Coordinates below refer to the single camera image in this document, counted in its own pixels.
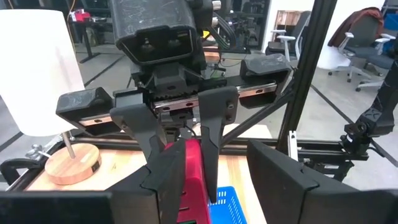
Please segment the blue plastic basket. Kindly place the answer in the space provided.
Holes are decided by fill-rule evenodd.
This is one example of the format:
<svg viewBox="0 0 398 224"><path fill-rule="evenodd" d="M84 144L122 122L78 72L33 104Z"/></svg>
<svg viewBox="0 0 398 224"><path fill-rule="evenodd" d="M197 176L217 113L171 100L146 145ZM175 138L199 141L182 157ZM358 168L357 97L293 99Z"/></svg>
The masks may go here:
<svg viewBox="0 0 398 224"><path fill-rule="evenodd" d="M208 205L211 224L247 224L233 186L218 187L217 201Z"/></svg>

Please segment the wooden shelf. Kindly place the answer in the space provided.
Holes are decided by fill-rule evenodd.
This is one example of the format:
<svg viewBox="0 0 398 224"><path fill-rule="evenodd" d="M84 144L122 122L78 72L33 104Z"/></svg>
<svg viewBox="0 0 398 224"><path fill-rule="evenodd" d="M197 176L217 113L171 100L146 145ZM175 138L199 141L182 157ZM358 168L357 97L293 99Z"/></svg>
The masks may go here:
<svg viewBox="0 0 398 224"><path fill-rule="evenodd" d="M287 30L296 26L302 11L277 11L275 30Z"/></svg>

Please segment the red USB wall charger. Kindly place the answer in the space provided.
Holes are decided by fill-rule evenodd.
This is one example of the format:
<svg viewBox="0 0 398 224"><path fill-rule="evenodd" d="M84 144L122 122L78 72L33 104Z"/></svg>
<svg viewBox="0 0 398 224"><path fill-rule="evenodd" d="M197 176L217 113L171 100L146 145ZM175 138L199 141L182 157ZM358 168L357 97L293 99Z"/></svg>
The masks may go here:
<svg viewBox="0 0 398 224"><path fill-rule="evenodd" d="M177 224L211 224L200 141L186 140L185 149L185 184Z"/></svg>

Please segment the white cylindrical lamp shade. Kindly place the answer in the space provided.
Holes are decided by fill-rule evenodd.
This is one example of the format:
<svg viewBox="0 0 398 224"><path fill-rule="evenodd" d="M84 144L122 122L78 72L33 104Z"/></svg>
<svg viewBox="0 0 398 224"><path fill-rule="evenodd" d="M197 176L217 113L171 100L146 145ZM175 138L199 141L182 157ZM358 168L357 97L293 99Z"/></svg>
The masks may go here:
<svg viewBox="0 0 398 224"><path fill-rule="evenodd" d="M96 146L70 143L75 125L56 113L61 97L84 88L62 12L0 10L0 96L23 134L62 136L65 147L45 163L57 185L88 179L101 165Z"/></svg>

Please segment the red box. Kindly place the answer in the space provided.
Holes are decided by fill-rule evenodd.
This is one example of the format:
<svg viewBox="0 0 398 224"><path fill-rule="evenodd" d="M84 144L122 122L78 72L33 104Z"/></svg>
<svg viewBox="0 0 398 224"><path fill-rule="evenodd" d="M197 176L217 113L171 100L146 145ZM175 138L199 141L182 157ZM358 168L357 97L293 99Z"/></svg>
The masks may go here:
<svg viewBox="0 0 398 224"><path fill-rule="evenodd" d="M73 20L76 22L83 22L88 20L91 15L89 12L86 12L84 9L77 9L72 14Z"/></svg>

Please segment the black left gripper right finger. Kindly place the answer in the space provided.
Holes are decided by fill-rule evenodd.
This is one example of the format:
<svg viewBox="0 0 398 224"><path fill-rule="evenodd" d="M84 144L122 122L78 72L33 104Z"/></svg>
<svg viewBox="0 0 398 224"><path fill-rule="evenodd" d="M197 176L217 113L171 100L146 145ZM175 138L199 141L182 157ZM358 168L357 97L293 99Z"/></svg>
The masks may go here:
<svg viewBox="0 0 398 224"><path fill-rule="evenodd" d="M267 224L398 224L398 190L360 191L259 142L248 167Z"/></svg>

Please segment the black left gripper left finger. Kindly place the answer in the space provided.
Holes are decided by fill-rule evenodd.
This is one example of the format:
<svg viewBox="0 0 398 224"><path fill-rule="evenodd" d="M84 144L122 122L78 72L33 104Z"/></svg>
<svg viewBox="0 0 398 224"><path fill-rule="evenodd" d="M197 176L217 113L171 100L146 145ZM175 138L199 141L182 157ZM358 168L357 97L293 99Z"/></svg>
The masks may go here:
<svg viewBox="0 0 398 224"><path fill-rule="evenodd" d="M114 224L177 224L185 159L186 141L181 139L112 185Z"/></svg>

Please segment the black background desk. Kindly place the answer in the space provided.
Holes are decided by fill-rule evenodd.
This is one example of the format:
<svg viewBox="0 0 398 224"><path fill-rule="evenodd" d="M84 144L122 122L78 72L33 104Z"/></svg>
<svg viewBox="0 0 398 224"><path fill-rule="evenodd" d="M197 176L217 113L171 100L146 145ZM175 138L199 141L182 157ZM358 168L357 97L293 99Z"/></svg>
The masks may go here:
<svg viewBox="0 0 398 224"><path fill-rule="evenodd" d="M81 32L82 32L82 36L83 36L83 43L85 45L86 48L86 53L88 54L87 57L85 57L84 59L80 60L80 63L85 63L97 56L100 55L100 53L93 53L91 50L91 45L89 43L89 38L88 38L88 34L86 32L86 28L88 26L110 26L111 23L110 22L93 22L90 20L85 20L85 21L70 21L67 22L67 24L73 24L73 25L77 25Z"/></svg>

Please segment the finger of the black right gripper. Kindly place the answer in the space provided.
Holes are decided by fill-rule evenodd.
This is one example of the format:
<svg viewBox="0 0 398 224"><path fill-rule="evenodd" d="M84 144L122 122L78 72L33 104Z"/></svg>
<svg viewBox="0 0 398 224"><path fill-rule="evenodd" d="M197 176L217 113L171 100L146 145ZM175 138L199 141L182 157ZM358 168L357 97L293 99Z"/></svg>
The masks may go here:
<svg viewBox="0 0 398 224"><path fill-rule="evenodd" d="M165 132L145 103L115 107L110 115L115 124L137 141L147 162L165 149Z"/></svg>
<svg viewBox="0 0 398 224"><path fill-rule="evenodd" d="M205 184L210 202L217 201L218 159L224 127L235 121L238 90L226 86L198 94L200 110L201 153Z"/></svg>

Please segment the grey office chair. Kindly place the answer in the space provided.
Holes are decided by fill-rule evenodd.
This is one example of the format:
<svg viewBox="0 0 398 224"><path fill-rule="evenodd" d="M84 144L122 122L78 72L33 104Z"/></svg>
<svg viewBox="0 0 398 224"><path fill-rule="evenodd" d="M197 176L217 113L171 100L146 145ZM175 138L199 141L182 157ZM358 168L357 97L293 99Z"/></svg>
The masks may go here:
<svg viewBox="0 0 398 224"><path fill-rule="evenodd" d="M364 16L355 22L344 33L344 39L337 46L339 54L351 60L352 58L367 59L370 56L382 54L386 42L394 40L395 37L389 34L377 34L378 21L371 16ZM354 73L366 77L355 88L359 92L362 88L381 85L381 82L372 82L371 76L362 68L355 67L352 62L347 66L337 66L328 72L331 76L334 72L347 72L347 82L350 83Z"/></svg>

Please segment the background robot station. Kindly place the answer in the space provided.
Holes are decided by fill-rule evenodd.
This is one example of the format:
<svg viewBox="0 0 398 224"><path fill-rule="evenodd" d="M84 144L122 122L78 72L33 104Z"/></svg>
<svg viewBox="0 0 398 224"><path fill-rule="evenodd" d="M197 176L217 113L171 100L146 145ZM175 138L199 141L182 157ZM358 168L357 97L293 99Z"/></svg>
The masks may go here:
<svg viewBox="0 0 398 224"><path fill-rule="evenodd" d="M221 9L217 14L228 23L234 34L229 37L228 31L218 29L226 42L221 51L248 54L251 50L262 49L271 0L220 1Z"/></svg>

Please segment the black table clamp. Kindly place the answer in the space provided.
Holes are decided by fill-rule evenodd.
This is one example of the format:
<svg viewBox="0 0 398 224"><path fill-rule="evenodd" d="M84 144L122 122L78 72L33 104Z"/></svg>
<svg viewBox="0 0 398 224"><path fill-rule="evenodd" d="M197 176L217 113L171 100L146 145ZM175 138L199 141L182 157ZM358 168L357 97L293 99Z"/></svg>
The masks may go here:
<svg viewBox="0 0 398 224"><path fill-rule="evenodd" d="M65 144L61 137L55 137L46 145L33 144L26 152L25 157L7 159L0 164L0 174L8 185L12 185L21 175L20 169L43 169L47 159L54 154L60 146Z"/></svg>

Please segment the brown jacket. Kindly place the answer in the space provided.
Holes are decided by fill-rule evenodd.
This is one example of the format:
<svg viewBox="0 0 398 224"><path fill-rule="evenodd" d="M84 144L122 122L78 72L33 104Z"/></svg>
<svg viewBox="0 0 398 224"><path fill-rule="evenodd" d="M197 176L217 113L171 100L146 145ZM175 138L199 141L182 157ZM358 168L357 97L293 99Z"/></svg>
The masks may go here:
<svg viewBox="0 0 398 224"><path fill-rule="evenodd" d="M328 42L329 47L338 47L345 39L345 33L349 31L351 26L358 22L361 18L370 16L377 21L377 32L376 37L380 37L384 28L384 18L382 12L377 7L367 7L359 11L353 12L348 16L337 28L332 38Z"/></svg>

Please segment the black aluminium frame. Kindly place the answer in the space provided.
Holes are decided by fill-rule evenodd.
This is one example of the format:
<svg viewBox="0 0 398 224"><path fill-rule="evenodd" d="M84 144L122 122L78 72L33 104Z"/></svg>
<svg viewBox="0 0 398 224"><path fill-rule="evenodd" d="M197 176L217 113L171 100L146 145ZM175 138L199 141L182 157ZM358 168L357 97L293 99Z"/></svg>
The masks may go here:
<svg viewBox="0 0 398 224"><path fill-rule="evenodd" d="M178 63L202 76L206 62L200 40L201 32L203 29L210 27L210 21L212 18L216 17L217 10L220 8L221 4L218 1L212 0L186 0L186 2L188 2L193 11L196 25L197 46L195 47L193 55L181 60L146 66L138 65L132 61L136 73L142 71L143 74L149 75L150 70L157 65ZM300 108L295 108L294 104L304 102L308 91L307 87L312 81L319 54L319 45L314 47L311 47L309 44L304 45L304 50L300 56L298 69L295 71L292 86L287 89L282 88L282 91L272 103L263 103L259 97L251 98L246 101L241 101L238 97L235 121L224 127L221 147L283 105L287 106L287 111L285 112L284 121L282 123L282 132L286 133L289 128L295 126L299 121ZM138 80L145 83L147 81L146 78L138 78ZM161 127L164 132L169 128L163 124L161 124Z"/></svg>

